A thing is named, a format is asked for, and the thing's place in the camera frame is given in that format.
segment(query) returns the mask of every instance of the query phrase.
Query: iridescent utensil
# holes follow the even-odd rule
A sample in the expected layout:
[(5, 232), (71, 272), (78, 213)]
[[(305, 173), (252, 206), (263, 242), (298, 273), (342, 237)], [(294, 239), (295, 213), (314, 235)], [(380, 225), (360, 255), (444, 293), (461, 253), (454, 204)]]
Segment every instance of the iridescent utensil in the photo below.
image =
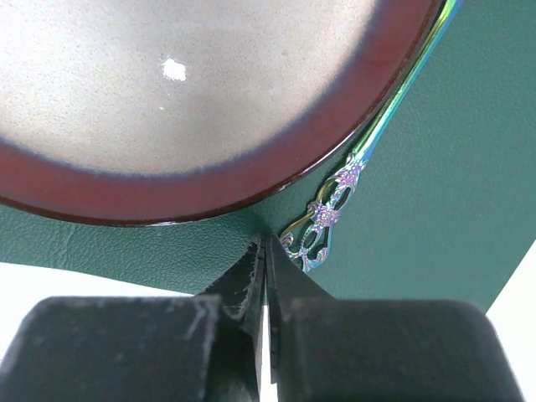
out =
[(297, 264), (301, 264), (305, 272), (320, 266), (329, 255), (333, 226), (340, 219), (341, 210), (355, 193), (359, 176), (384, 128), (462, 3), (463, 0), (445, 1), (413, 67), (399, 88), (368, 124), (365, 132), (348, 154), (345, 164), (326, 179), (318, 189), (316, 198), (307, 205), (304, 215), (281, 232), (280, 240), (286, 253)]

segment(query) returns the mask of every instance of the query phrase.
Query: ornate handle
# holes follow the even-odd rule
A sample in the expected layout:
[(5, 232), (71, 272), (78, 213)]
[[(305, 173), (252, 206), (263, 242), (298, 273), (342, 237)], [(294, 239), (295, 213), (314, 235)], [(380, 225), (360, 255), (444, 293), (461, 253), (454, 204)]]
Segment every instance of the ornate handle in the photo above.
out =
[(331, 249), (331, 232), (340, 218), (341, 209), (352, 197), (358, 180), (378, 139), (400, 101), (419, 74), (431, 50), (445, 32), (463, 0), (446, 0), (419, 52), (417, 60), (399, 88), (384, 106), (348, 154), (345, 164), (332, 174), (318, 189), (316, 198), (307, 205), (300, 218), (289, 224), (280, 236), (286, 253), (305, 272), (320, 266)]

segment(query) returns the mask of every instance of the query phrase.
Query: plate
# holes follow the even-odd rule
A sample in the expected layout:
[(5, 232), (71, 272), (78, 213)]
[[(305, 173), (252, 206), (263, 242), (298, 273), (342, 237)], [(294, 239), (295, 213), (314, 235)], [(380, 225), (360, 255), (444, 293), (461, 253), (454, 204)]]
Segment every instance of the plate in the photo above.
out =
[(0, 0), (0, 199), (92, 224), (258, 201), (358, 135), (440, 0)]

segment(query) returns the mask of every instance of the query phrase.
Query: green leather mat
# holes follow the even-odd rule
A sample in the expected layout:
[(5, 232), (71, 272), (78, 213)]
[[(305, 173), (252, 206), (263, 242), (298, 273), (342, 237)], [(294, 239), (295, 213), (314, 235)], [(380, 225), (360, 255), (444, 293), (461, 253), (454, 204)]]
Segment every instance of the green leather mat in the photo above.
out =
[[(311, 273), (334, 296), (491, 305), (536, 238), (534, 20), (532, 0), (463, 4)], [(300, 214), (342, 155), (262, 203), (172, 227), (84, 226), (0, 207), (0, 260), (196, 292), (254, 232)]]

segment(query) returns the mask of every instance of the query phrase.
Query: white background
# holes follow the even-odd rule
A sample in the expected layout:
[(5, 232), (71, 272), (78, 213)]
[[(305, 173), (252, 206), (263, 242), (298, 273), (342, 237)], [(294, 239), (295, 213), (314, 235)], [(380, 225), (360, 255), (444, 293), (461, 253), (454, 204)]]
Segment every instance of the white background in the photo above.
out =
[[(533, 373), (536, 373), (534, 288), (536, 242), (487, 313), (501, 339), (524, 397), (529, 402), (536, 402), (536, 386), (533, 381)], [(187, 296), (74, 272), (0, 263), (0, 359), (23, 317), (35, 303), (45, 297), (177, 295)], [(270, 384), (268, 358), (268, 349), (264, 348), (263, 401), (276, 400), (276, 387)]]

